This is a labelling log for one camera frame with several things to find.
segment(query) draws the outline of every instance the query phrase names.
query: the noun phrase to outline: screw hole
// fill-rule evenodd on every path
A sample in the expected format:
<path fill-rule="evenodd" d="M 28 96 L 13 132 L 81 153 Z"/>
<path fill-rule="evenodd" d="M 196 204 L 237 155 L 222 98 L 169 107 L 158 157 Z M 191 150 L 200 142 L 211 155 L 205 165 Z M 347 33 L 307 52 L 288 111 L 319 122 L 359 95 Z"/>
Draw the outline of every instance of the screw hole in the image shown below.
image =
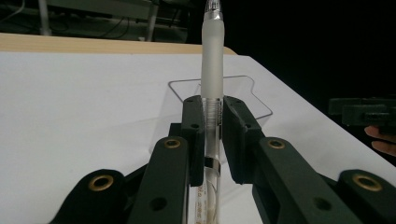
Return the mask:
<path fill-rule="evenodd" d="M 152 211 L 161 211 L 166 207 L 166 199 L 155 198 L 149 203 L 149 207 Z"/>
<path fill-rule="evenodd" d="M 97 175 L 91 179 L 88 188 L 92 191 L 102 191 L 110 188 L 113 182 L 114 178 L 111 175 Z"/>
<path fill-rule="evenodd" d="M 364 189 L 367 189 L 370 191 L 380 191 L 382 189 L 381 184 L 368 175 L 355 174 L 355 175 L 353 175 L 352 179 L 361 188 L 364 188 Z"/>

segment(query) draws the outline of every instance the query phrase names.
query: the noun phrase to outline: mechanical pen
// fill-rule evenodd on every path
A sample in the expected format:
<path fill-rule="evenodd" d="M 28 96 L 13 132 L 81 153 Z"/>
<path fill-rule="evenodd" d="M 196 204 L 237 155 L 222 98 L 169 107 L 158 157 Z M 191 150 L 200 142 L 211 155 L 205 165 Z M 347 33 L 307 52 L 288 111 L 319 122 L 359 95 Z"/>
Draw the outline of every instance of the mechanical pen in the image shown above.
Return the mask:
<path fill-rule="evenodd" d="M 220 128 L 224 23 L 219 0 L 207 0 L 202 26 L 201 97 L 205 113 L 204 183 L 197 189 L 195 223 L 219 223 Z"/>

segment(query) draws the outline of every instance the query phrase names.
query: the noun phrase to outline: black background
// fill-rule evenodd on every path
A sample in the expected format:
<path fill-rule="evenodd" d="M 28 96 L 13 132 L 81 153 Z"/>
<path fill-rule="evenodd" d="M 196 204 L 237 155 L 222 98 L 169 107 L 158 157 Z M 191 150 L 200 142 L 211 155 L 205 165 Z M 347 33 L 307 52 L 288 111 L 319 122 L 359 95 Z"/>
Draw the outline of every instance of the black background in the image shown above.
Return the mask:
<path fill-rule="evenodd" d="M 363 127 L 328 115 L 331 98 L 395 94 L 396 7 L 391 1 L 224 0 L 224 45 L 252 57 L 371 147 Z M 187 43 L 201 43 L 205 1 L 196 1 Z M 396 165 L 396 159 L 379 153 Z"/>

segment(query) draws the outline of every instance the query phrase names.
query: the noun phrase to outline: table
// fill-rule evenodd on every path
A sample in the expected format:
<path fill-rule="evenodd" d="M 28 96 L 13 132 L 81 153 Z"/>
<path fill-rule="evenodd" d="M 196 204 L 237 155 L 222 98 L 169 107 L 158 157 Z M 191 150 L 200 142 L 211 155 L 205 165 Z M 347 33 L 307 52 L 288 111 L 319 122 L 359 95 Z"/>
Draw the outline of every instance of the table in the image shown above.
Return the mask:
<path fill-rule="evenodd" d="M 0 50 L 0 176 L 6 180 L 0 185 L 0 217 L 10 223 L 26 223 L 23 219 L 29 217 L 49 221 L 64 194 L 92 167 L 131 172 L 144 164 L 147 150 L 131 152 L 131 147 L 146 148 L 143 131 L 156 129 L 146 124 L 169 112 L 162 110 L 167 83 L 200 76 L 200 46 L 0 35 Z M 254 94 L 273 111 L 262 126 L 266 136 L 288 140 L 331 179 L 345 169 L 362 169 L 396 185 L 391 164 L 257 62 L 226 51 L 224 74 L 251 77 Z M 143 98 L 134 97 L 141 92 Z M 20 132 L 28 133 L 21 141 L 14 135 Z M 132 161 L 132 156 L 143 159 Z M 233 185 L 230 178 L 222 181 L 234 189 L 222 195 L 220 215 L 227 217 L 221 220 L 258 223 L 250 186 Z M 40 206 L 26 205 L 35 202 Z"/>
<path fill-rule="evenodd" d="M 201 45 L 14 34 L 0 34 L 0 50 L 19 52 L 135 54 L 202 53 Z M 224 48 L 224 53 L 236 55 L 236 53 L 229 48 Z"/>

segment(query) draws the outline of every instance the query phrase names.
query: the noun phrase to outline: white table surface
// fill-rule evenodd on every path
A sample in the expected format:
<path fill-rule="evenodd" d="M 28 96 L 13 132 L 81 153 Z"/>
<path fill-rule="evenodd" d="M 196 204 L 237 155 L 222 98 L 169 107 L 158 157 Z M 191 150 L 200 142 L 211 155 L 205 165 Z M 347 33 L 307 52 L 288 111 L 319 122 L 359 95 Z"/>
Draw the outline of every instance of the white table surface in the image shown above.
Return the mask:
<path fill-rule="evenodd" d="M 201 55 L 0 52 L 1 222 L 48 223 L 84 175 L 146 164 L 159 118 L 181 108 L 169 107 L 168 82 L 200 71 Z M 362 169 L 396 186 L 394 166 L 251 58 L 225 55 L 224 76 L 255 81 L 273 111 L 265 135 L 291 142 L 318 173 Z M 260 223 L 251 186 L 223 168 L 220 222 Z"/>

